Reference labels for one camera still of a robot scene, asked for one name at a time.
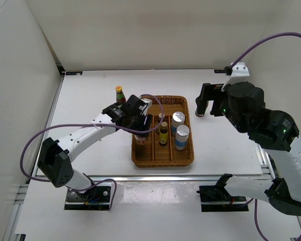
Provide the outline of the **silver lid jar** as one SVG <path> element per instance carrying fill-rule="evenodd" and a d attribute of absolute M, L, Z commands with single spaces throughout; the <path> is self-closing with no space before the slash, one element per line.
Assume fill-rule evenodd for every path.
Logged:
<path fill-rule="evenodd" d="M 139 145 L 144 145 L 144 144 L 146 144 L 146 143 L 147 143 L 147 140 L 148 140 L 148 137 L 149 137 L 149 133 L 134 135 L 135 141 L 136 141 L 137 144 L 139 144 Z"/>

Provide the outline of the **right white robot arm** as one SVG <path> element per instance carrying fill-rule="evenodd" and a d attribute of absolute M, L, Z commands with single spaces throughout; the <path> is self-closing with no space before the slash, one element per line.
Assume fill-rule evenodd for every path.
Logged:
<path fill-rule="evenodd" d="M 267 109 L 264 92 L 249 82 L 222 85 L 205 83 L 196 98 L 196 114 L 224 116 L 235 129 L 247 134 L 274 161 L 278 176 L 271 180 L 223 174 L 216 184 L 200 186 L 202 202 L 221 203 L 248 197 L 269 203 L 277 211 L 301 216 L 301 139 L 291 115 Z"/>

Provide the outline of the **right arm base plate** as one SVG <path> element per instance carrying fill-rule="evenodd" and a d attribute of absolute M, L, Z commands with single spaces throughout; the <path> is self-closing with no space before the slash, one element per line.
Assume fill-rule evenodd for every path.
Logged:
<path fill-rule="evenodd" d="M 231 196 L 215 186 L 199 186 L 202 212 L 246 212 L 248 200 L 243 196 Z"/>

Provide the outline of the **small yellow label bottle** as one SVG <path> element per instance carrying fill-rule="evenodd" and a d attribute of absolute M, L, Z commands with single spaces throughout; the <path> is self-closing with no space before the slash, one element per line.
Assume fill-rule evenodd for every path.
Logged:
<path fill-rule="evenodd" d="M 165 146 L 168 142 L 168 124 L 167 122 L 162 122 L 160 127 L 160 140 L 159 143 Z"/>

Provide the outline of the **white blue canister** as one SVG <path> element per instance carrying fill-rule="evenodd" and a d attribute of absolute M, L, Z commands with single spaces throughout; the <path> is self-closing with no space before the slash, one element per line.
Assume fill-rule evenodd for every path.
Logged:
<path fill-rule="evenodd" d="M 177 128 L 180 125 L 183 125 L 185 122 L 185 114 L 181 111 L 177 111 L 173 113 L 172 115 L 172 121 L 171 121 L 171 133 L 173 136 L 176 135 Z"/>
<path fill-rule="evenodd" d="M 181 151 L 185 149 L 188 142 L 189 135 L 190 135 L 190 129 L 188 126 L 180 125 L 177 127 L 176 135 L 175 135 L 176 150 Z"/>

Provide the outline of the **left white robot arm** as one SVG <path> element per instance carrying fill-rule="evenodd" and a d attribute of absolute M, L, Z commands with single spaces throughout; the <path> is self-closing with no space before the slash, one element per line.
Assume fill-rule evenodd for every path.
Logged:
<path fill-rule="evenodd" d="M 72 162 L 97 141 L 119 129 L 144 136 L 152 123 L 152 116 L 147 112 L 151 105 L 151 99 L 131 95 L 125 103 L 117 102 L 106 107 L 88 126 L 57 140 L 45 139 L 38 168 L 56 188 L 66 186 L 84 201 L 93 199 L 93 182 L 75 170 Z"/>

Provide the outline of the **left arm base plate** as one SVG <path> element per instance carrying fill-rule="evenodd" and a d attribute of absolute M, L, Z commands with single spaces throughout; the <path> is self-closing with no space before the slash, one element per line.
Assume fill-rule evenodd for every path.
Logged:
<path fill-rule="evenodd" d="M 93 188 L 92 197 L 83 197 L 75 191 L 67 191 L 64 203 L 65 210 L 92 210 L 92 211 L 108 211 L 110 210 L 112 183 L 101 183 Z"/>

